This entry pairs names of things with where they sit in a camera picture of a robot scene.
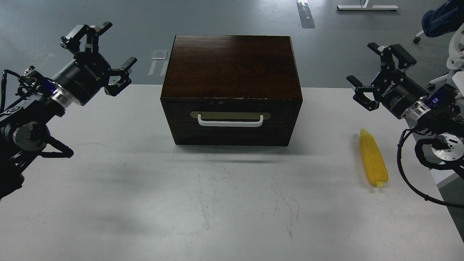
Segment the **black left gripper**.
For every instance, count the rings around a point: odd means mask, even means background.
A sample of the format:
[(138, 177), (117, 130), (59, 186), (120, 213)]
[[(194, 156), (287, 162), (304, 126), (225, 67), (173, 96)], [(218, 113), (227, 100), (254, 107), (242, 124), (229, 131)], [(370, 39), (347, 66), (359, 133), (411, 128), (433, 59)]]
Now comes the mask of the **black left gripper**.
[[(129, 75), (137, 62), (136, 57), (129, 57), (119, 69), (111, 69), (99, 53), (99, 37), (112, 26), (111, 22), (101, 26), (78, 24), (67, 36), (60, 38), (60, 46), (72, 53), (74, 59), (51, 79), (74, 96), (75, 102), (81, 106), (86, 105), (102, 87), (107, 95), (117, 96), (132, 83)], [(119, 79), (108, 84), (110, 76), (119, 76)]]

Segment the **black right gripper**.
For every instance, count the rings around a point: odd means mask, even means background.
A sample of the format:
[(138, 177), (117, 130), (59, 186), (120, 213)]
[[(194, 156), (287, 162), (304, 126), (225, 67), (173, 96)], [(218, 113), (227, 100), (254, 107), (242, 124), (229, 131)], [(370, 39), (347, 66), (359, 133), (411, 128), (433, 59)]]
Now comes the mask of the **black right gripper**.
[[(406, 76), (405, 70), (416, 65), (417, 60), (400, 44), (387, 47), (371, 42), (367, 47), (381, 59), (381, 70), (375, 78), (375, 88), (366, 87), (355, 76), (346, 79), (353, 86), (353, 100), (368, 111), (379, 108), (380, 103), (397, 119), (404, 118), (405, 111), (418, 101), (428, 98), (428, 92)], [(369, 99), (365, 93), (375, 89), (375, 100)]]

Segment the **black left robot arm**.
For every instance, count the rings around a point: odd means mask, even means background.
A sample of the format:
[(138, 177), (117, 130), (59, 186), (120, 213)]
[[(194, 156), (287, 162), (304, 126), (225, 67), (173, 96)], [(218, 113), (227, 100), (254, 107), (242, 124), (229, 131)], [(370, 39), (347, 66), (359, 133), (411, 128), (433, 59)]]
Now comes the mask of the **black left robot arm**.
[(53, 117), (62, 117), (72, 103), (84, 106), (100, 89), (116, 96), (131, 84), (130, 57), (120, 68), (99, 52), (99, 37), (111, 22), (101, 26), (77, 25), (61, 38), (60, 45), (73, 59), (52, 78), (30, 66), (23, 74), (3, 70), (1, 75), (0, 196), (22, 187), (23, 171), (37, 158), (70, 158), (73, 150), (55, 139), (47, 127)]

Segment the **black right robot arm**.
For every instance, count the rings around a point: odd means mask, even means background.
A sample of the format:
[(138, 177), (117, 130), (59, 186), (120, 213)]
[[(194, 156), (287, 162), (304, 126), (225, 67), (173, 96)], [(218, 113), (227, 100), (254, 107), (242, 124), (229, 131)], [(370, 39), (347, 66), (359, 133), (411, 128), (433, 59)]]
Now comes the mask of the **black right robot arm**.
[(424, 200), (463, 208), (461, 204), (444, 202), (419, 191), (409, 182), (402, 167), (403, 145), (411, 134), (416, 133), (423, 136), (416, 142), (414, 151), (424, 167), (453, 170), (463, 177), (463, 118), (456, 105), (456, 88), (445, 84), (437, 94), (430, 96), (406, 76), (406, 69), (417, 61), (401, 45), (384, 47), (371, 42), (367, 46), (380, 57), (381, 69), (369, 86), (353, 75), (347, 76), (347, 81), (353, 85), (353, 100), (368, 111), (382, 105), (397, 119), (414, 121), (415, 127), (405, 129), (397, 145), (396, 161), (401, 177)]

